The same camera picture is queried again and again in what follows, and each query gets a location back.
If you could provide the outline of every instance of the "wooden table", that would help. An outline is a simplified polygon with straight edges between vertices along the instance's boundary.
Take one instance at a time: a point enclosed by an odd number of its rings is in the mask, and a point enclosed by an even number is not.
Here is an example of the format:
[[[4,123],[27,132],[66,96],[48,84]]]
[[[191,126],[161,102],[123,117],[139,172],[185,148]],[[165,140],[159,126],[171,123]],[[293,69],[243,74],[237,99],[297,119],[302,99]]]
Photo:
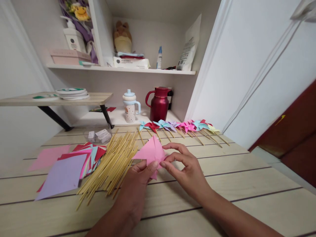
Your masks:
[[[112,132],[136,131],[137,126],[116,125]],[[49,169],[27,172],[37,154],[45,148],[85,143],[86,128],[60,132],[41,146],[31,157],[25,157],[0,179],[0,236],[84,236],[113,205],[105,193],[95,193],[89,206],[84,202],[75,211],[80,196],[77,190],[45,200],[33,201],[36,190],[46,179]],[[234,203],[285,236],[312,236],[316,233],[316,196],[288,179],[244,148],[225,138],[213,136],[223,148],[201,134],[205,144],[188,135],[185,139],[174,134],[173,142],[185,144],[197,158],[211,187]],[[162,144],[169,141],[159,131]],[[143,139],[150,139],[147,131]],[[137,145],[142,147],[141,140]],[[179,169],[183,165],[174,163]],[[149,183],[142,220],[132,236],[223,236],[210,216],[190,198],[178,182],[164,169],[158,180]]]
[[[38,95],[55,94],[55,92],[39,92],[18,97],[12,97],[0,100],[0,106],[38,106],[44,113],[50,116],[56,123],[65,129],[66,132],[73,129],[61,117],[59,117],[49,106],[59,105],[99,105],[106,122],[111,128],[114,126],[111,123],[110,117],[106,111],[105,103],[113,96],[113,93],[90,92],[90,98],[82,100],[63,100],[59,98],[53,101],[36,101],[33,97]]]

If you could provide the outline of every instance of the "thermos handle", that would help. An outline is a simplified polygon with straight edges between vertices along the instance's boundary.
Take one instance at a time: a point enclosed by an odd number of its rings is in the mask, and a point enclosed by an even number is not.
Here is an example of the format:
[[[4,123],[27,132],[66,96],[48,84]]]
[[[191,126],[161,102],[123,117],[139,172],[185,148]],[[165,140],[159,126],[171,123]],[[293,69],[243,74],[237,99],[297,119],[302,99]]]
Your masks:
[[[140,114],[141,113],[141,104],[140,104],[140,102],[138,102],[138,101],[135,101],[135,104],[138,104],[138,113],[136,113],[136,111],[135,111],[135,113],[136,114]]]
[[[154,93],[154,92],[155,92],[155,91],[150,91],[150,92],[148,92],[148,94],[146,95],[145,102],[146,102],[146,105],[148,105],[149,107],[151,107],[151,105],[149,105],[149,104],[147,103],[147,101],[148,101],[149,95],[150,95],[151,93]]]

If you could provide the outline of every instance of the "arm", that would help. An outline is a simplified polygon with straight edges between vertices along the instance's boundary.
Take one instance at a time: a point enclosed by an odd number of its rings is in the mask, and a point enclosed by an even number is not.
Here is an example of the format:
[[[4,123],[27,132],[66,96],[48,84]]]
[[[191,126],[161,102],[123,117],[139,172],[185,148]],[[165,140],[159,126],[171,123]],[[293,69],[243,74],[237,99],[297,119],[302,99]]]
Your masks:
[[[282,236],[266,224],[236,207],[230,201],[216,193],[207,183],[197,158],[186,146],[169,143],[164,149],[176,149],[160,165],[164,167],[216,221],[230,237]],[[171,162],[180,161],[185,168],[180,171]]]
[[[126,173],[113,207],[88,232],[87,237],[128,236],[141,220],[145,191],[158,162],[146,166],[146,161],[133,165]]]

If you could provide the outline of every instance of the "hand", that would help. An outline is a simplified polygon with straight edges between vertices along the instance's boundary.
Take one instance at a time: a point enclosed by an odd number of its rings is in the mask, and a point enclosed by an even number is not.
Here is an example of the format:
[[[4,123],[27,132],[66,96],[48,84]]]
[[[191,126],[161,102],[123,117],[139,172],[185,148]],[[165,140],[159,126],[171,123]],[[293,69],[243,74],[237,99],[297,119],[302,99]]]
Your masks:
[[[154,161],[146,166],[146,161],[133,165],[126,173],[121,191],[114,204],[114,208],[127,211],[133,225],[141,220],[145,205],[145,191],[151,176],[158,168]]]
[[[182,186],[182,188],[194,198],[200,205],[208,202],[210,195],[214,193],[207,183],[198,159],[189,152],[187,147],[180,143],[169,143],[163,146],[163,149],[176,149],[178,152],[173,152],[171,155],[160,162]],[[171,162],[180,161],[185,165],[183,170],[178,170]]]

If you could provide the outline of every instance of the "pink box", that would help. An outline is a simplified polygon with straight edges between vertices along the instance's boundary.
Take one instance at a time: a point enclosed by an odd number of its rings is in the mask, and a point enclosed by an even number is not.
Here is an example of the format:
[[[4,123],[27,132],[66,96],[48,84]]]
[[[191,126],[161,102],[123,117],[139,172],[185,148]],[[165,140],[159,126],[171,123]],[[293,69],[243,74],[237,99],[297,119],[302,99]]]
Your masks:
[[[72,49],[51,49],[55,64],[80,65],[79,61],[91,62],[90,55]]]

